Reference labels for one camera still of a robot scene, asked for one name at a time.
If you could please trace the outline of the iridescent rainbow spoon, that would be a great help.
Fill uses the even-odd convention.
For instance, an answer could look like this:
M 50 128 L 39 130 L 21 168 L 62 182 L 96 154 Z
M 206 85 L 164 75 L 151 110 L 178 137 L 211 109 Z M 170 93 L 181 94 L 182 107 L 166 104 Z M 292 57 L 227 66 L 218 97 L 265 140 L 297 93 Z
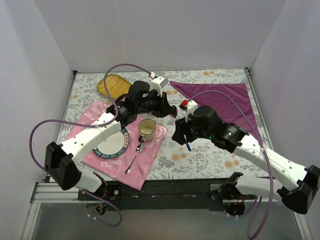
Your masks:
M 190 147 L 190 145 L 189 145 L 189 142 L 188 142 L 188 139 L 187 139 L 186 135 L 184 135 L 183 137 L 184 137 L 184 141 L 185 141 L 185 145 L 186 145 L 186 147 L 187 147 L 187 150 L 188 150 L 189 152 L 191 152 L 192 149 L 191 149 L 191 147 Z

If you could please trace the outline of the purple cloth napkin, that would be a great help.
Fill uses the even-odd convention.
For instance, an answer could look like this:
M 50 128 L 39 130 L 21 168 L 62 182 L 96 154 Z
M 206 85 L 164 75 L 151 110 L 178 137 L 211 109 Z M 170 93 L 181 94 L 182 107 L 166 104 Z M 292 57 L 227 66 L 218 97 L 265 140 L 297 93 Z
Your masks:
M 244 83 L 191 84 L 171 81 L 171 85 L 186 99 L 194 97 L 198 106 L 210 106 L 227 123 L 235 123 L 257 137 L 252 104 Z

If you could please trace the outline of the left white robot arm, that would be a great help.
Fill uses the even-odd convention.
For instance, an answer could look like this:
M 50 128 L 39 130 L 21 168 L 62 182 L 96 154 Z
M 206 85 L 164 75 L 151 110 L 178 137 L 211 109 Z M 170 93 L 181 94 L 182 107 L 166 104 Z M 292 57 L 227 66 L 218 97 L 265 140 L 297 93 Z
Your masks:
M 157 118 L 175 117 L 177 108 L 170 105 L 163 87 L 167 78 L 156 76 L 150 83 L 137 80 L 128 93 L 116 99 L 89 127 L 74 137 L 46 147 L 45 171 L 64 191 L 73 187 L 89 191 L 95 200 L 106 196 L 106 183 L 92 171 L 81 171 L 78 164 L 95 147 L 110 136 L 120 132 L 140 114 L 152 114 Z

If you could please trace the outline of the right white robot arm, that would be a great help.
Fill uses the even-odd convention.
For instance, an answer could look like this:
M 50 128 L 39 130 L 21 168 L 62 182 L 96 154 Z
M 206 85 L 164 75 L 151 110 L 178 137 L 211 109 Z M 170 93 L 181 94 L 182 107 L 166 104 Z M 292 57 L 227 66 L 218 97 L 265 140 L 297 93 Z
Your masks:
M 185 111 L 185 117 L 176 120 L 173 141 L 188 145 L 197 139 L 207 139 L 217 148 L 246 159 L 269 173 L 269 178 L 261 178 L 234 172 L 213 191 L 215 198 L 271 197 L 298 214 L 308 212 L 320 188 L 320 169 L 317 166 L 297 164 L 268 147 L 261 147 L 246 129 L 235 123 L 223 122 L 208 105 L 198 106 L 193 100 L 185 100 L 179 107 Z

